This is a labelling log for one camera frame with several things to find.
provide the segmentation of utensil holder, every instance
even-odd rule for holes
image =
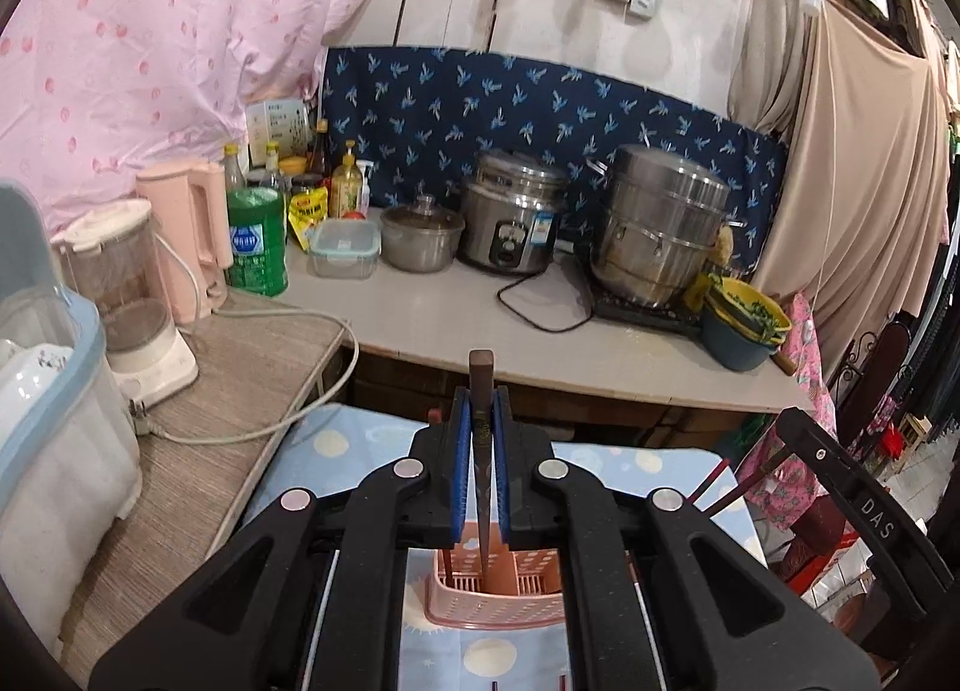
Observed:
[[[511,552],[490,526],[490,559],[486,591],[480,591],[480,546],[477,523],[464,525],[454,546],[453,588],[446,584],[443,554],[435,553],[426,585],[429,621],[453,629],[534,629],[563,622],[560,560],[556,550]]]

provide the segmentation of blue patterned cloth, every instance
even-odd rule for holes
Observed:
[[[780,143],[685,101],[589,71],[428,47],[338,47],[328,55],[323,114],[342,148],[376,163],[374,205],[429,193],[459,207],[459,181],[482,149],[516,149],[568,171],[560,237],[589,240],[603,182],[584,157],[613,159],[625,143],[688,157],[731,188],[734,258],[757,264],[786,167]]]
[[[289,432],[248,505],[245,522],[288,488],[309,488],[318,496],[356,488],[373,469],[403,458],[424,423],[329,404],[312,411]],[[704,450],[635,450],[587,444],[555,444],[558,458],[592,471],[609,488],[645,496],[655,488],[693,492],[720,461]],[[698,502],[712,504],[736,486],[730,469]],[[472,484],[467,519],[476,519]],[[493,505],[496,515],[496,503]],[[757,557],[760,541],[743,499],[714,522]],[[432,574],[433,552],[411,550],[400,637],[400,691],[557,691],[568,676],[563,625],[542,629],[459,630],[431,623],[424,615],[424,581]],[[322,667],[315,668],[321,672]]]

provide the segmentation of pink polka dot fabric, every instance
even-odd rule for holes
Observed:
[[[136,170],[218,158],[244,108],[310,95],[363,0],[23,0],[0,36],[0,175],[53,231]]]
[[[824,378],[816,330],[808,343],[803,341],[803,327],[808,320],[813,322],[810,304],[803,293],[797,293],[784,308],[784,312],[790,317],[793,329],[787,336],[782,352],[798,367],[797,383],[808,391],[813,403],[813,409],[808,411],[808,414],[835,440],[836,408]],[[783,449],[784,442],[776,435],[774,424],[741,462],[736,470],[737,480],[745,480]],[[788,531],[813,505],[817,497],[826,493],[827,490],[820,485],[820,481],[808,466],[796,456],[791,456],[785,464],[781,464],[773,477],[762,480],[745,498],[758,507],[776,528]]]

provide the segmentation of white bowl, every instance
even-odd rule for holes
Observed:
[[[0,363],[7,359],[0,366],[0,447],[73,355],[72,347],[59,344],[37,344],[19,352],[16,348],[6,340],[0,343]]]

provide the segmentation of blue bowl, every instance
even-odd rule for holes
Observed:
[[[700,322],[703,325],[700,340],[707,352],[731,371],[755,369],[779,349],[748,340],[719,319],[709,304],[704,304]]]

